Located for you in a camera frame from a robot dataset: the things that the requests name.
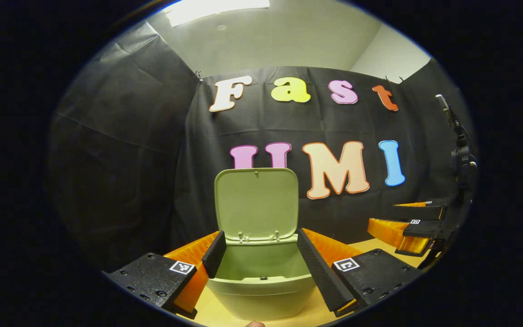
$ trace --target wooden table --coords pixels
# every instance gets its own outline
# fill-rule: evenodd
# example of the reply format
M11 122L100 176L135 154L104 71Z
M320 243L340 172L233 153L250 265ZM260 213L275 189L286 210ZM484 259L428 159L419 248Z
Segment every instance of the wooden table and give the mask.
M395 248L377 240L376 238L364 242L350 244L363 252L380 248L395 257L401 259L405 263L417 267L421 261L427 256L423 257L409 257L408 255L395 254ZM245 327L249 321L235 318L222 304L217 300L214 294L205 287L197 305L195 306L198 313L195 317L195 322L209 327ZM273 321L262 321L266 327L312 327L319 326L330 321L334 321L337 318L334 313L328 311L326 303L320 295L318 288L314 289L312 296L306 303L305 308L295 317L273 320Z

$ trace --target pink letter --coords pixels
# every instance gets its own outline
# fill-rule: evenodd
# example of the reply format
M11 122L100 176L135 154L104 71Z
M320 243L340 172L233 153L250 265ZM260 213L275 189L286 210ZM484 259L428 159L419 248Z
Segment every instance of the pink letter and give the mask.
M234 158L235 169L253 168L253 156L257 154L257 147L254 145L240 145L229 151Z
M337 104L355 104L359 101L359 97L354 91L351 91L352 85L348 81L331 81L328 83L328 88L332 91L332 99Z
M292 144L285 142L269 143L266 152L271 155L271 166L274 168L287 168L286 154L292 149Z

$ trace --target black curtain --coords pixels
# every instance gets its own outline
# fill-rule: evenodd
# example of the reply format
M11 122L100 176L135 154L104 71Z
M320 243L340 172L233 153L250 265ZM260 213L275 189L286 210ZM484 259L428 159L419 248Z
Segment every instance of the black curtain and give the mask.
M218 81L249 75L234 108L210 112ZM276 101L274 81L296 77L311 99ZM346 80L359 99L338 104L328 83ZM399 110L372 90L382 85ZM272 67L200 81L144 22L108 43L83 68L52 122L48 191L60 217L92 263L118 269L148 251L165 253L218 230L214 179L234 167L230 149L255 145L255 167L270 167L265 146L288 142L288 168L299 180L300 227L345 243L372 238L369 218L396 203L455 192L450 151L455 135L438 102L442 93L469 134L463 98L429 64L401 84L335 69ZM389 187L384 140L399 143L405 182ZM340 159L347 141L363 143L367 191L309 199L311 165L303 145L325 143Z
M245 85L235 107L209 112L217 91L214 84L246 75L253 78L253 83ZM271 96L274 81L281 77L305 81L311 99L303 103L274 100ZM359 100L350 105L337 104L328 89L332 80L351 83ZM399 110L384 107L372 90L377 85L392 93L391 100ZM175 229L171 234L174 243L181 246L217 230L214 179L222 170L234 167L230 149L255 145L258 153L253 165L270 167L271 157L265 146L273 142L292 145L287 165L299 180L298 225L345 243L369 240L372 238L367 233L369 218L384 218L392 204L415 201L427 178L430 163L421 120L425 113L419 110L401 85L342 70L276 67L205 78L197 88L185 121L175 178ZM399 143L405 176L405 182L394 187L385 184L386 162L378 147L380 141L389 139ZM363 143L369 190L357 194L343 191L340 195L332 191L324 199L309 199L306 192L311 189L311 166L308 155L301 150L303 145L325 143L340 159L347 141Z
M147 23L108 43L52 121L48 191L106 271L170 248L178 147L199 80Z

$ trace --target green trash bin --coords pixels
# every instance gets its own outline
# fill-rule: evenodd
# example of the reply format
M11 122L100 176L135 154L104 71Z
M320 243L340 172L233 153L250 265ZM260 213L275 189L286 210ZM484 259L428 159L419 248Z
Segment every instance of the green trash bin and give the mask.
M239 319L297 315L316 284L296 245L296 174L287 168L224 170L215 179L215 207L227 250L207 287Z

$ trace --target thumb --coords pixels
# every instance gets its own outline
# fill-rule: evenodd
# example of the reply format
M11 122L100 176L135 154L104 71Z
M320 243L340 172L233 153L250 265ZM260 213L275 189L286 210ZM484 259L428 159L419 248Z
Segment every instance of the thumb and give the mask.
M247 326L245 327L266 327L266 325L264 325L263 323L261 322L257 322L257 321L252 321L250 322Z

